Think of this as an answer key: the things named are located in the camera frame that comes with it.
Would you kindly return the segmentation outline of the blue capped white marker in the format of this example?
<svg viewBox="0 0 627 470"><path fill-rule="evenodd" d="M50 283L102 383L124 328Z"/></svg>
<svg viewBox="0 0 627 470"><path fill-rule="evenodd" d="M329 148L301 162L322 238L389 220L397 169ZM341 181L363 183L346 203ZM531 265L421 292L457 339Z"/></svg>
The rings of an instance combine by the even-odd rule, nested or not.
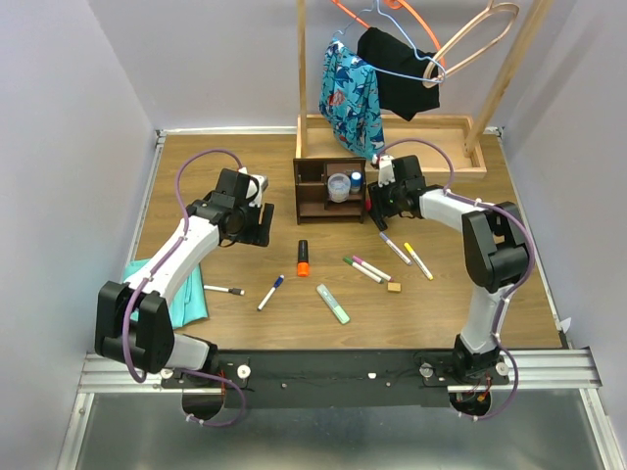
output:
<svg viewBox="0 0 627 470"><path fill-rule="evenodd" d="M261 302L259 303L258 307L257 307L257 311L262 311L265 306L267 305L267 303L269 302L269 300L271 299L271 297L273 296L273 294L275 293L275 291L281 286L281 284L283 283L285 279L285 276L283 274L279 275L277 277L277 279L274 281L272 287L269 289L269 291L266 293L266 295L264 296L264 298L261 300Z"/></svg>

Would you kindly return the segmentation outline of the mint green highlighter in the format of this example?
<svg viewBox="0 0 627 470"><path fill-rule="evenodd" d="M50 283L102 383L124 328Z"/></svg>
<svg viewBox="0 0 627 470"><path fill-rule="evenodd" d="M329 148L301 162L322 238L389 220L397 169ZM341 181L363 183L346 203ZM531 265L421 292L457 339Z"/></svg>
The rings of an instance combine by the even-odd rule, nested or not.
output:
<svg viewBox="0 0 627 470"><path fill-rule="evenodd" d="M346 310L340 306L338 301L333 297L329 289L324 284L319 284L316 287L316 291L340 324L346 325L350 322L350 316Z"/></svg>

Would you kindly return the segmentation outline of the blue cylindrical pin container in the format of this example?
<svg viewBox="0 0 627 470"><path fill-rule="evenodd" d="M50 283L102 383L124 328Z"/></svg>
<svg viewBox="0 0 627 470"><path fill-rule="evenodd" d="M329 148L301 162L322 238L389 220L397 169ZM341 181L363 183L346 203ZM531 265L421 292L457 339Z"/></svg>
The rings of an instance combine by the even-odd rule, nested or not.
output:
<svg viewBox="0 0 627 470"><path fill-rule="evenodd" d="M358 194L362 189L362 174L359 171L353 171L350 175L350 193Z"/></svg>

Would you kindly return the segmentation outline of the orange black highlighter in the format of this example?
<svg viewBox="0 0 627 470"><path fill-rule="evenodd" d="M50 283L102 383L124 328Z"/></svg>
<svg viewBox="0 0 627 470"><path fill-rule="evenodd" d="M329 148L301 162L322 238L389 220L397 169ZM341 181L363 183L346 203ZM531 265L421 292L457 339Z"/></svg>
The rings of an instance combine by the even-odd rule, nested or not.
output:
<svg viewBox="0 0 627 470"><path fill-rule="evenodd" d="M300 240L297 253L297 275L308 277L310 275L309 242Z"/></svg>

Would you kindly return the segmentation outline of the clear round pin container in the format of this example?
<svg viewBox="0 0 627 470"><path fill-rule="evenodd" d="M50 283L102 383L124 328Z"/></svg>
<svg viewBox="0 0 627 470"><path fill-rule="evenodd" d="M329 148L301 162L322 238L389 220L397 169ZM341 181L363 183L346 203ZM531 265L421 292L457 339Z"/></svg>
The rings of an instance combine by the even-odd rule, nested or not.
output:
<svg viewBox="0 0 627 470"><path fill-rule="evenodd" d="M333 203L343 203L350 196L350 177L341 172L333 173L327 180L329 200Z"/></svg>

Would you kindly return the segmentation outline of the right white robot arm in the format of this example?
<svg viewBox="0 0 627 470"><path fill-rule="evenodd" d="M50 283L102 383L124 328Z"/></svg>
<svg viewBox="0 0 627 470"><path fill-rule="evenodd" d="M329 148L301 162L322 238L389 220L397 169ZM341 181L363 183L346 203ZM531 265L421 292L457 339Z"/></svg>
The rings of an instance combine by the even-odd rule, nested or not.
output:
<svg viewBox="0 0 627 470"><path fill-rule="evenodd" d="M388 218L408 213L440 222L461 234L464 265L474 288L467 321L455 339L450 363L458 381L473 383L498 362L509 301L535 262L518 207L470 200L448 187L427 184L415 155L385 155L376 158L374 166L377 180L367 190L369 214L379 229L387 229Z"/></svg>

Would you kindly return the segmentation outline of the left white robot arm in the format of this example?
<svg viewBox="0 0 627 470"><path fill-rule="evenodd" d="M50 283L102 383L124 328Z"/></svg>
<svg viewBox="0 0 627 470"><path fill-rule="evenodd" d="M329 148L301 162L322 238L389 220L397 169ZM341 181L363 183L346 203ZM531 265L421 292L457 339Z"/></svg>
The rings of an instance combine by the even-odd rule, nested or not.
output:
<svg viewBox="0 0 627 470"><path fill-rule="evenodd" d="M221 171L217 187L188 205L158 252L123 282L107 282L97 301L95 352L131 371L183 369L197 387L217 377L216 345L175 333L169 307L192 271L221 242L265 247L274 206L264 175Z"/></svg>

